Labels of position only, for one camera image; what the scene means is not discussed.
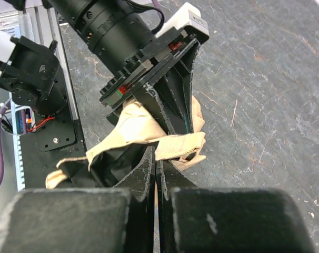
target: metal frame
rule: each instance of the metal frame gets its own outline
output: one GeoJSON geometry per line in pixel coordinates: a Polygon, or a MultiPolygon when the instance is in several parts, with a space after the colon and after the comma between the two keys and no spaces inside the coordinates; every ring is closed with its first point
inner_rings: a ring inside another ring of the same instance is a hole
{"type": "MultiPolygon", "coordinates": [[[[58,47],[56,55],[60,61],[60,65],[64,71],[66,89],[68,93],[68,102],[71,108],[71,115],[73,120],[78,120],[78,110],[72,88],[72,82],[68,70],[66,55],[62,43],[62,37],[59,30],[56,12],[53,8],[45,9],[41,5],[40,0],[28,1],[26,6],[34,6],[26,9],[25,12],[10,11],[11,8],[3,8],[5,4],[0,4],[0,30],[10,27],[19,27],[20,34],[13,34],[16,36],[23,35],[28,39],[45,46],[49,46],[52,40],[57,40],[58,47]],[[3,20],[7,20],[5,26],[2,24],[3,20]]],[[[17,112],[26,109],[26,106],[19,106],[11,102],[11,118],[13,119],[13,146],[14,146],[14,160],[16,167],[16,179],[18,191],[25,189],[24,181],[24,167],[22,158],[22,146],[20,142],[20,133],[17,112]]]]}

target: screw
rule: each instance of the screw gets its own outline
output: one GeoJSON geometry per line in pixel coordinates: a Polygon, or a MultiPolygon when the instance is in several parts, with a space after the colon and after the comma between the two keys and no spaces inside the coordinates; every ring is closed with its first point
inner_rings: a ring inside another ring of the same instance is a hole
{"type": "Polygon", "coordinates": [[[87,12],[87,17],[88,17],[89,19],[93,18],[93,13],[92,13],[92,12],[87,12]]]}
{"type": "Polygon", "coordinates": [[[192,33],[192,34],[190,34],[190,39],[194,39],[194,38],[196,38],[197,37],[197,34],[195,34],[195,33],[192,33]]]}

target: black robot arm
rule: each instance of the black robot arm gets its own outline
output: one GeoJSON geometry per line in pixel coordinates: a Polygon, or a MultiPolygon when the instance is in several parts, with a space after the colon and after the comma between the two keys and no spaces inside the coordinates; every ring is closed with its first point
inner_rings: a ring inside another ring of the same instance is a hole
{"type": "MultiPolygon", "coordinates": [[[[8,2],[23,8],[24,1],[8,2]]],[[[112,124],[122,103],[136,98],[168,134],[193,132],[192,69],[200,45],[208,40],[205,21],[186,10],[178,17],[186,18],[183,26],[173,23],[156,36],[164,23],[161,10],[131,0],[48,0],[44,6],[54,7],[113,73],[100,99],[114,110],[107,117],[112,124]],[[138,15],[151,9],[162,17],[153,31],[138,15]]]]}

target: black metal plate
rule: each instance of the black metal plate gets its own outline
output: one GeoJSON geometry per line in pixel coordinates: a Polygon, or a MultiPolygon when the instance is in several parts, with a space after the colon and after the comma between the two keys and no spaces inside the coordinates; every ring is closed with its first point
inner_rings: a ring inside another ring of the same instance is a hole
{"type": "MultiPolygon", "coordinates": [[[[58,72],[54,87],[61,90],[64,95],[67,94],[62,70],[58,72]]],[[[35,115],[35,117],[36,121],[42,119],[39,115],[35,115]]],[[[38,148],[42,152],[59,149],[74,143],[76,136],[68,104],[65,105],[62,112],[54,120],[48,121],[35,134],[37,135],[38,148]],[[59,142],[54,143],[54,138],[57,138],[59,142]]]]}
{"type": "Polygon", "coordinates": [[[21,135],[25,189],[45,188],[47,175],[56,170],[56,164],[61,159],[85,155],[86,147],[80,120],[73,123],[77,129],[77,141],[61,149],[42,152],[38,148],[36,134],[21,135]]]}
{"type": "Polygon", "coordinates": [[[42,152],[62,148],[75,142],[75,133],[70,115],[58,115],[56,119],[37,132],[39,150],[42,152]]]}

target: black bracket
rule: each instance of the black bracket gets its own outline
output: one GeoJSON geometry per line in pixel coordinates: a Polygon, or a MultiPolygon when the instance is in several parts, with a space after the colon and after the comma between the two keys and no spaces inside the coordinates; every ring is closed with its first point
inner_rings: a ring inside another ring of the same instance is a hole
{"type": "Polygon", "coordinates": [[[134,97],[168,134],[193,132],[193,66],[207,38],[191,26],[172,28],[130,58],[101,90],[100,101],[114,110],[110,123],[117,123],[123,102],[134,97]]]}
{"type": "Polygon", "coordinates": [[[9,4],[12,4],[12,6],[18,10],[23,11],[25,9],[25,2],[26,0],[5,0],[9,4]]]}
{"type": "Polygon", "coordinates": [[[61,69],[54,55],[57,42],[45,47],[23,36],[10,41],[15,47],[8,62],[0,61],[0,88],[11,92],[16,104],[30,106],[39,115],[60,113],[66,100],[54,85],[61,69]]]}
{"type": "MultiPolygon", "coordinates": [[[[60,69],[57,74],[54,82],[54,88],[61,91],[65,100],[67,100],[67,90],[62,69],[60,69]]],[[[43,119],[44,118],[41,118],[40,115],[35,114],[36,122],[43,119]]],[[[37,130],[31,134],[36,135],[39,150],[42,152],[60,149],[76,141],[71,111],[68,104],[64,106],[64,109],[55,117],[54,120],[48,121],[41,128],[41,130],[37,130]]]]}

